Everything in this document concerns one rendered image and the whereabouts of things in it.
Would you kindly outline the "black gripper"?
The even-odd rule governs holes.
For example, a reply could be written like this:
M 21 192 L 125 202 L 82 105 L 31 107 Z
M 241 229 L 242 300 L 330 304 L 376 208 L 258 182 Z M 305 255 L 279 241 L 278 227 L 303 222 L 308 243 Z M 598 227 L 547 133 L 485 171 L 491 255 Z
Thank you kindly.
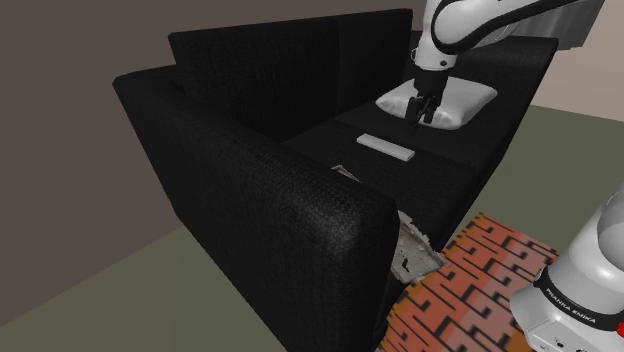
M 422 123 L 426 125 L 431 124 L 446 85 L 446 70 L 432 71 L 417 69 L 415 71 L 413 83 L 413 87 L 417 91 L 417 96 L 411 97 L 408 101 L 405 113 L 406 122 L 418 122 L 421 116 L 423 99 L 427 99 L 423 107 Z

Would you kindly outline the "white pillow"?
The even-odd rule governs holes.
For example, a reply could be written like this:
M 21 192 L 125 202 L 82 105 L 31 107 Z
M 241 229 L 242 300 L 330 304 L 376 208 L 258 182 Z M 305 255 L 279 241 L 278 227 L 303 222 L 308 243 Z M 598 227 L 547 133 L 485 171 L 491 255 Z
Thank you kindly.
M 408 101 L 411 97 L 416 97 L 417 93 L 418 91 L 414 88 L 414 79 L 410 79 L 380 96 L 375 104 L 384 112 L 404 119 Z M 425 117 L 422 117 L 419 124 L 436 129 L 459 129 L 469 123 L 497 95 L 498 92 L 492 87 L 450 77 L 432 121 L 426 123 Z

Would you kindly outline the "white remote control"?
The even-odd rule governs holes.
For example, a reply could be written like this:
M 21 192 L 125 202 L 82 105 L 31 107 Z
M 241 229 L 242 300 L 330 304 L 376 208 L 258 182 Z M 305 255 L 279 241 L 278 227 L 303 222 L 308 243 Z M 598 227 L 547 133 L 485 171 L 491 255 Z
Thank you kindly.
M 369 134 L 360 135 L 356 139 L 356 142 L 358 144 L 361 144 L 383 154 L 392 156 L 404 162 L 408 162 L 415 155 L 415 152 L 411 149 L 399 146 L 397 144 L 388 142 L 386 140 Z

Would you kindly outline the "grey mottled flat sheet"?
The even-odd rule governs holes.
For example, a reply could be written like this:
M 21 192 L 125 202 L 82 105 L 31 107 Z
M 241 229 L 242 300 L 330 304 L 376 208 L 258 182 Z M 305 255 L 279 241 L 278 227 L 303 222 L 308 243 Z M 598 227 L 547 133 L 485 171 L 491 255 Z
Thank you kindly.
M 324 247 L 334 265 L 356 278 L 390 275 L 409 284 L 446 264 L 393 199 L 362 184 L 343 165 L 324 172 L 341 191 L 340 208 L 346 212 Z

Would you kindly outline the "grey curtain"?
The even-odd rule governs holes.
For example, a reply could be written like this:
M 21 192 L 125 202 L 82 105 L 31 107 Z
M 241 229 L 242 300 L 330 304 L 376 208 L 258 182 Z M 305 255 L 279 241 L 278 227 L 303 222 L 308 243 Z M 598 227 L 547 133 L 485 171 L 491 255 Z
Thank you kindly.
M 577 0 L 519 23 L 512 36 L 547 37 L 558 40 L 558 51 L 584 45 L 605 0 Z

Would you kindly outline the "black fabric sofa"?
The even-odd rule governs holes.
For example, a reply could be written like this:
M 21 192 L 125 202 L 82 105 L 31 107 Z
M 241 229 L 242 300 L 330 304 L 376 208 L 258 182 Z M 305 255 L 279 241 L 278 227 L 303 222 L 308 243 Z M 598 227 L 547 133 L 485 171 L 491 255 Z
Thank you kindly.
M 346 213 L 326 167 L 393 199 L 441 250 L 504 157 L 558 42 L 511 36 L 462 54 L 452 75 L 498 95 L 456 130 L 377 107 L 413 76 L 409 9 L 174 32 L 171 66 L 114 90 L 194 238 L 287 352 L 373 352 L 403 291 L 325 257 Z M 411 149 L 404 162 L 356 142 Z

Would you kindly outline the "orange patterned robot stand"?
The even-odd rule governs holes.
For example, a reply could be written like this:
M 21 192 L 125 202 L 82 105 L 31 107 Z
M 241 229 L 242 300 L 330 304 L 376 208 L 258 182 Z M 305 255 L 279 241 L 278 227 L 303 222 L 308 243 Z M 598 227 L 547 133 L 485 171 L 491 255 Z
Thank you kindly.
M 478 213 L 442 250 L 446 264 L 403 291 L 376 352 L 536 352 L 510 298 L 559 255 Z

